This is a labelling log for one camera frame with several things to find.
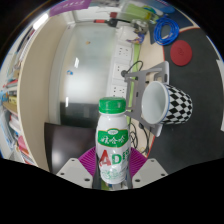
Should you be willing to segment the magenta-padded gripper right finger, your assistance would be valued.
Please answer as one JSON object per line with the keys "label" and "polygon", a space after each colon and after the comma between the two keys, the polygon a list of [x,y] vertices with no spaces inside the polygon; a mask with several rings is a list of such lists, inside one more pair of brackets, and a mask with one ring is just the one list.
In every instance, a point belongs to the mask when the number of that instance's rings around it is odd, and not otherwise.
{"label": "magenta-padded gripper right finger", "polygon": [[128,171],[129,189],[143,187],[167,176],[167,172],[156,159],[147,159],[134,148],[131,149],[129,156]]}

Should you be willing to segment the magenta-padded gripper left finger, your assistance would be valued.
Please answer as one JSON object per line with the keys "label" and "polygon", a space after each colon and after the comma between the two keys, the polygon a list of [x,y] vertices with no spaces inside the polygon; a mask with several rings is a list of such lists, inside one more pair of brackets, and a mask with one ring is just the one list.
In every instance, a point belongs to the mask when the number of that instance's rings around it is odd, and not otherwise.
{"label": "magenta-padded gripper left finger", "polygon": [[79,158],[70,158],[58,171],[57,176],[84,188],[99,188],[99,170],[95,148]]}

